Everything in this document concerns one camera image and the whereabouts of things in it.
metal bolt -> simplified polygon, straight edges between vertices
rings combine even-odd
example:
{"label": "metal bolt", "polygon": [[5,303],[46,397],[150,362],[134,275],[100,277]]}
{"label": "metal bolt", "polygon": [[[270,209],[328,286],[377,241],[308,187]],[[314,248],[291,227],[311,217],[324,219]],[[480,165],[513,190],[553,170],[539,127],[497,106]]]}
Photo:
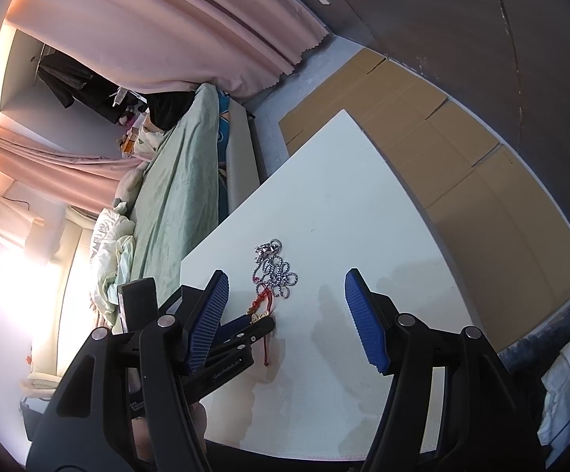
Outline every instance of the metal bolt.
{"label": "metal bolt", "polygon": [[91,337],[94,340],[102,340],[107,335],[108,335],[108,329],[104,328],[103,326],[100,326],[99,328],[95,328],[95,330],[92,331]]}
{"label": "metal bolt", "polygon": [[165,314],[164,316],[158,318],[158,326],[161,328],[166,328],[174,323],[176,323],[176,318],[174,318],[171,314]]}
{"label": "metal bolt", "polygon": [[481,331],[477,326],[467,326],[465,328],[465,334],[471,339],[479,339],[481,337]]}
{"label": "metal bolt", "polygon": [[399,317],[396,320],[401,326],[412,326],[416,323],[414,316],[411,314],[399,314]]}

green blanket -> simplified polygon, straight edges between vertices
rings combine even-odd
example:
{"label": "green blanket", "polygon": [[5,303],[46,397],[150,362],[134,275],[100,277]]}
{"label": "green blanket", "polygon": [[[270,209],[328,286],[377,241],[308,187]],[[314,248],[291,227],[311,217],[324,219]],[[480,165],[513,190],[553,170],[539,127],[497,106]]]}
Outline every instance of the green blanket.
{"label": "green blanket", "polygon": [[159,306],[180,287],[180,261],[218,224],[219,119],[217,91],[205,83],[165,135],[130,214],[136,223],[131,280],[154,277]]}

dark wall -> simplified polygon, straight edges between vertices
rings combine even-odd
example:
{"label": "dark wall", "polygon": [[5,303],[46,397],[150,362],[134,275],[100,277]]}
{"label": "dark wall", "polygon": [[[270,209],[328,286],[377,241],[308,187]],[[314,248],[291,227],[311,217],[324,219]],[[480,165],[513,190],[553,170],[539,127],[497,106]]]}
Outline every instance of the dark wall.
{"label": "dark wall", "polygon": [[302,0],[491,125],[570,221],[570,0]]}

white table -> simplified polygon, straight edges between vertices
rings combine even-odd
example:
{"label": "white table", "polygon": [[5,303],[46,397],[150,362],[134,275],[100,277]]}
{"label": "white table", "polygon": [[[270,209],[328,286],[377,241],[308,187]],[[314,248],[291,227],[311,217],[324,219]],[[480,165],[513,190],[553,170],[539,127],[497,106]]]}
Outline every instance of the white table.
{"label": "white table", "polygon": [[[223,320],[255,298],[254,248],[272,238],[298,273],[275,300],[271,365],[255,364],[203,400],[206,438],[300,459],[363,459],[390,378],[368,364],[344,298],[358,268],[432,328],[473,324],[456,281],[419,210],[371,141],[342,110],[183,261],[182,283],[204,288],[221,269],[230,281]],[[435,449],[443,370],[434,371],[422,450]]]}

red string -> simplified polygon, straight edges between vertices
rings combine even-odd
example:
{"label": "red string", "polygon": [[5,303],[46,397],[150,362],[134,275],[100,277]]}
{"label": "red string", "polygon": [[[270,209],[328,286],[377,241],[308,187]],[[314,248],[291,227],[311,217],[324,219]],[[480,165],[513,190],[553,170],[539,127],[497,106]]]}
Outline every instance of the red string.
{"label": "red string", "polygon": [[[261,302],[264,301],[265,298],[267,298],[267,305],[265,306],[265,312],[267,314],[271,314],[272,312],[272,292],[265,284],[263,284],[262,282],[260,283],[260,280],[261,280],[260,278],[252,277],[252,281],[255,284],[261,285],[263,287],[263,291],[259,293],[255,301],[253,301],[252,305],[250,305],[250,308],[248,309],[248,314],[255,314],[259,310]],[[267,337],[268,336],[265,336],[263,338],[263,365],[265,365],[265,367],[270,365],[270,362],[267,360]]]}

